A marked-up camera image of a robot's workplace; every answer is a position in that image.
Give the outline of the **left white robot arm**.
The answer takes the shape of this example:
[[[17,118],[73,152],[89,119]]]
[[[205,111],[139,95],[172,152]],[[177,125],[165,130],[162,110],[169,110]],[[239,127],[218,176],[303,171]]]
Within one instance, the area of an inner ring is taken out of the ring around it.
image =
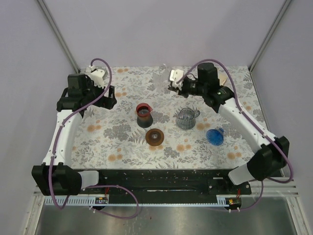
[[[97,170],[77,171],[71,168],[71,155],[77,129],[82,123],[85,110],[91,104],[112,109],[117,103],[114,86],[106,89],[105,69],[70,74],[68,86],[57,102],[57,122],[49,150],[41,165],[35,165],[31,174],[45,196],[77,195],[86,187],[102,193],[106,181]]]

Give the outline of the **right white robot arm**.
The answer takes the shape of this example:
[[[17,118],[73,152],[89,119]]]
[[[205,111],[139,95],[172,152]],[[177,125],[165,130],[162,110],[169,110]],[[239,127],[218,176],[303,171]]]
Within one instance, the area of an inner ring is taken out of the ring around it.
[[[247,181],[271,179],[271,175],[291,166],[288,160],[289,141],[286,137],[276,137],[254,119],[238,100],[236,88],[221,85],[218,78],[218,63],[214,59],[197,62],[191,69],[197,69],[198,77],[190,79],[183,70],[171,70],[169,90],[187,98],[200,96],[205,104],[230,122],[250,146],[253,157],[244,165],[228,173],[223,180],[223,189],[235,193],[240,184]]]

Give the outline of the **dark carafe with red rim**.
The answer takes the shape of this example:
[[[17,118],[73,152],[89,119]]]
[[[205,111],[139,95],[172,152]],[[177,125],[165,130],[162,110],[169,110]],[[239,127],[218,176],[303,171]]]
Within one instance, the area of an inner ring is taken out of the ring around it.
[[[136,107],[137,124],[141,128],[148,128],[153,124],[152,107],[147,103],[140,103]]]

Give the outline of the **coffee filter pack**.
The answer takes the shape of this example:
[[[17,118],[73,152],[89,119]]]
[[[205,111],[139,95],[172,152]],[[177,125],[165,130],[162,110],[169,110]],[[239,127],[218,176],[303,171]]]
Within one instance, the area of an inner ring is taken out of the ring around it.
[[[225,74],[219,73],[218,74],[218,78],[219,78],[219,81],[220,81],[220,85],[224,86],[225,83],[227,82],[227,76]]]

